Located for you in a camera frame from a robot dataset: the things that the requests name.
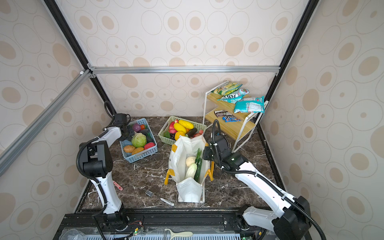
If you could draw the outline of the green cucumber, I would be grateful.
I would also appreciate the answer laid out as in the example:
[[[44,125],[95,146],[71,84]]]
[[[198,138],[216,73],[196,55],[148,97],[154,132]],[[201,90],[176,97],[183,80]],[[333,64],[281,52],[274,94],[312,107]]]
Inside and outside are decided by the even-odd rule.
[[[197,161],[196,161],[196,164],[197,164],[197,170],[196,170],[196,173],[195,173],[195,176],[194,176],[194,180],[196,182],[199,182],[199,179],[200,179],[200,173],[201,173],[201,169],[202,169],[202,159],[199,158]]]

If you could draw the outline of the white grocery bag yellow handles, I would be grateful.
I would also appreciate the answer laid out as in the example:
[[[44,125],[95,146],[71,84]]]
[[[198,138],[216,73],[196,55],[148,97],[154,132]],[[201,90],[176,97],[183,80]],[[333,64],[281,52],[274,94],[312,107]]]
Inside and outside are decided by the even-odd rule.
[[[203,136],[192,139],[179,137],[172,145],[165,185],[169,179],[176,182],[178,202],[200,204],[205,202],[205,180],[214,179],[215,165],[203,156],[207,146]]]

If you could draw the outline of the white radish with leaves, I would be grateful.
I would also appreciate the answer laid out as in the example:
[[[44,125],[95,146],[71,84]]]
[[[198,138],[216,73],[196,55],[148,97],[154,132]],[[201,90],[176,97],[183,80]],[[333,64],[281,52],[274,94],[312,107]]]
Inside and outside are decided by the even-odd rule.
[[[202,150],[201,149],[198,149],[197,151],[197,154],[195,155],[196,156],[196,161],[201,158],[202,159]],[[197,164],[196,162],[193,163],[186,171],[186,175],[185,175],[185,178],[193,178],[194,179],[194,176],[195,176],[195,173],[196,173],[196,170],[197,170]]]

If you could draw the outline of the blue plastic vegetable basket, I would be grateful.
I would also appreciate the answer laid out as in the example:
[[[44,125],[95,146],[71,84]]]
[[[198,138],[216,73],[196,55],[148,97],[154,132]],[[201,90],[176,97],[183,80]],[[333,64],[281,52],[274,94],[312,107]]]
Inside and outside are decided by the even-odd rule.
[[[128,130],[127,139],[120,141],[126,161],[134,163],[158,152],[157,142],[145,118],[129,123]]]

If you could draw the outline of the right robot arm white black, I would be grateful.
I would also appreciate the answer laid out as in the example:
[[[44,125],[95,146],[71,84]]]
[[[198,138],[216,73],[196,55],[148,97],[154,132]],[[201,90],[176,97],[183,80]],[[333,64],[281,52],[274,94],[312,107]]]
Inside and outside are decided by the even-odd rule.
[[[307,199],[302,196],[296,198],[279,188],[246,157],[232,152],[228,140],[221,133],[218,120],[214,120],[203,158],[214,162],[223,172],[234,175],[270,206],[269,211],[253,206],[244,207],[239,217],[242,228],[256,226],[274,232],[280,240],[300,240],[314,227],[322,240],[327,238],[312,218]]]

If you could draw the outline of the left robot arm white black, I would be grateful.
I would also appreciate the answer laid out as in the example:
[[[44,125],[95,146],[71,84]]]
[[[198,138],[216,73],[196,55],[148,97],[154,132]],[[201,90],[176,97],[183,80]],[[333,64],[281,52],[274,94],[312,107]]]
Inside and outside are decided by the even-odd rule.
[[[76,166],[81,175],[91,180],[99,194],[103,207],[99,214],[104,221],[121,231],[128,225],[129,218],[113,183],[114,162],[110,146],[117,140],[123,141],[127,138],[131,117],[118,114],[115,110],[107,113],[112,118],[111,122],[99,136],[80,144]]]

